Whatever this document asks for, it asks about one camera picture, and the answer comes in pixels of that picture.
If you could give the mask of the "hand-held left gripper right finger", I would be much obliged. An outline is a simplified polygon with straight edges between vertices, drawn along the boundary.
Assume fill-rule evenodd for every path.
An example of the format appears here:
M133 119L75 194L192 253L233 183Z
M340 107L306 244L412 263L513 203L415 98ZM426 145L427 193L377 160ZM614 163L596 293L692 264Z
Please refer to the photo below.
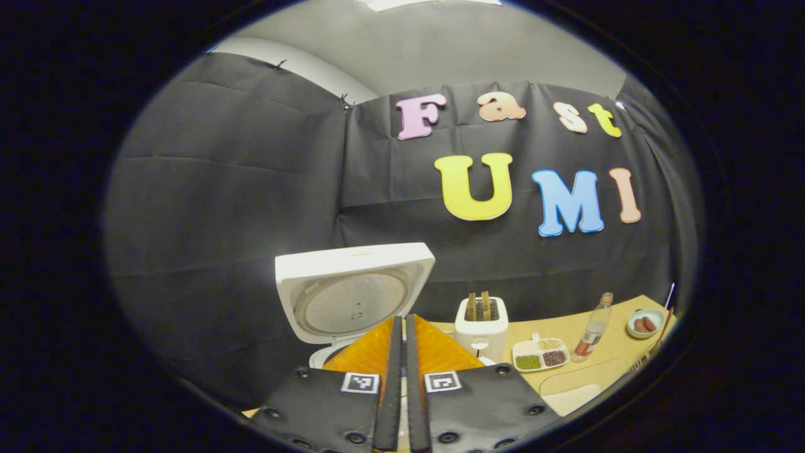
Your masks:
M514 366L481 363L416 315L406 316L406 396L414 452L501 452L560 422Z

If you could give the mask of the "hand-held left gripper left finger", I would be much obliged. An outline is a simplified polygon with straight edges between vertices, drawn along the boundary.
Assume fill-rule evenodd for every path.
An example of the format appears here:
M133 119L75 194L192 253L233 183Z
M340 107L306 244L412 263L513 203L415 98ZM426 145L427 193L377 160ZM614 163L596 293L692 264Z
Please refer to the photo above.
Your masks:
M324 366L296 368L251 421L305 452L396 450L402 323L389 318Z

